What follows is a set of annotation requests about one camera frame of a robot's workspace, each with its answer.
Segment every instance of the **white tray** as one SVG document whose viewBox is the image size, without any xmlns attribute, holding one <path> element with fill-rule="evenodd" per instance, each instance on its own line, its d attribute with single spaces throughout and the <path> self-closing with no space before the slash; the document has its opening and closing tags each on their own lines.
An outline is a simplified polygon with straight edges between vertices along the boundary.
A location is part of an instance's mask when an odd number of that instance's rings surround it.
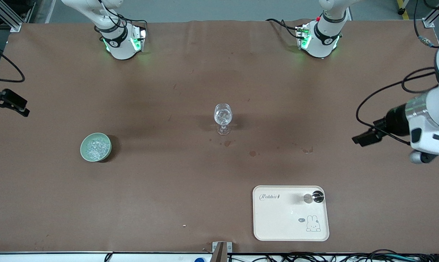
<svg viewBox="0 0 439 262">
<path fill-rule="evenodd" d="M 256 186 L 253 189 L 253 233 L 261 241 L 325 241 L 329 237 L 326 196 L 310 204 L 306 194 L 319 186 Z"/>
</svg>

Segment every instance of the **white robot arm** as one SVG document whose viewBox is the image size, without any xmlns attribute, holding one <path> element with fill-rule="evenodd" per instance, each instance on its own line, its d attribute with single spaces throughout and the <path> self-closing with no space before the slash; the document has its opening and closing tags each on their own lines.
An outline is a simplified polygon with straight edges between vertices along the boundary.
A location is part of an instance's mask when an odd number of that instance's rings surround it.
<svg viewBox="0 0 439 262">
<path fill-rule="evenodd" d="M 317 20 L 297 28 L 300 49 L 309 55 L 328 56 L 339 40 L 341 29 L 347 21 L 346 9 L 361 0 L 319 0 L 323 13 Z"/>
<path fill-rule="evenodd" d="M 114 58 L 125 60 L 143 50 L 146 28 L 132 25 L 122 19 L 114 9 L 119 8 L 123 0 L 62 0 L 90 19 L 103 36 L 108 52 Z"/>
<path fill-rule="evenodd" d="M 439 84 L 439 49 L 435 55 L 435 74 Z M 373 124 L 394 135 L 410 135 L 413 149 L 410 154 L 411 162 L 429 163 L 439 155 L 439 85 L 391 109 L 384 118 L 374 121 Z M 370 129 L 352 140 L 361 146 L 377 143 L 385 135 L 378 129 Z"/>
</svg>

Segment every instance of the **table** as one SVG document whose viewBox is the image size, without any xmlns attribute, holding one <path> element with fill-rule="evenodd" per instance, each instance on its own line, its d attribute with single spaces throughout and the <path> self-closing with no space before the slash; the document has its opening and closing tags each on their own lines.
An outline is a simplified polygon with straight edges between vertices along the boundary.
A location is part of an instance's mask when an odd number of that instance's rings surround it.
<svg viewBox="0 0 439 262">
<path fill-rule="evenodd" d="M 351 141 L 366 131 L 361 100 L 433 65 L 410 21 L 350 21 L 323 60 L 276 24 L 193 21 L 149 24 L 145 53 L 117 61 L 92 27 L 25 24 L 9 38 L 27 79 L 0 90 L 31 113 L 0 110 L 0 251 L 198 252 L 225 240 L 238 252 L 439 253 L 439 157 L 417 166 L 392 139 Z M 1 62 L 0 77 L 16 75 Z M 410 98 L 384 91 L 361 118 Z M 233 110 L 228 136 L 215 131 L 218 103 Z M 79 146 L 98 131 L 114 152 L 89 163 Z M 329 239 L 256 240 L 260 184 L 321 186 Z"/>
</svg>

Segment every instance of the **metal bracket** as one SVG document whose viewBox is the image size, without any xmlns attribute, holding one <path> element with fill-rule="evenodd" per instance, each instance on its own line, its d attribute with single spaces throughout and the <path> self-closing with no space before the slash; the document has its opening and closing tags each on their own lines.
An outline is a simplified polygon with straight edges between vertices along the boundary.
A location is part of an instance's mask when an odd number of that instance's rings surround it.
<svg viewBox="0 0 439 262">
<path fill-rule="evenodd" d="M 434 21 L 436 20 L 436 18 L 439 17 L 439 10 L 431 10 L 431 12 L 429 12 L 426 17 L 422 18 L 422 22 L 425 28 L 434 28 Z"/>
<path fill-rule="evenodd" d="M 35 9 L 35 6 L 36 6 L 36 3 L 33 2 L 33 6 L 26 13 L 25 19 L 22 19 L 3 0 L 0 0 L 0 18 L 8 26 L 10 26 L 11 33 L 20 32 L 20 28 L 22 27 L 22 23 L 30 22 L 30 18 L 32 17 L 32 13 L 33 13 L 33 10 Z"/>
<path fill-rule="evenodd" d="M 216 241 L 211 243 L 211 251 L 215 252 L 216 246 L 218 245 L 219 242 L 224 242 L 224 241 Z M 233 243 L 232 242 L 226 242 L 226 247 L 228 248 L 228 253 L 232 253 L 233 252 Z"/>
<path fill-rule="evenodd" d="M 428 22 L 425 18 L 422 18 L 422 23 L 425 28 L 435 28 L 435 24 L 433 22 Z"/>
<path fill-rule="evenodd" d="M 352 12 L 351 12 L 351 7 L 347 7 L 346 8 L 346 15 L 347 15 L 347 21 L 352 21 Z"/>
</svg>

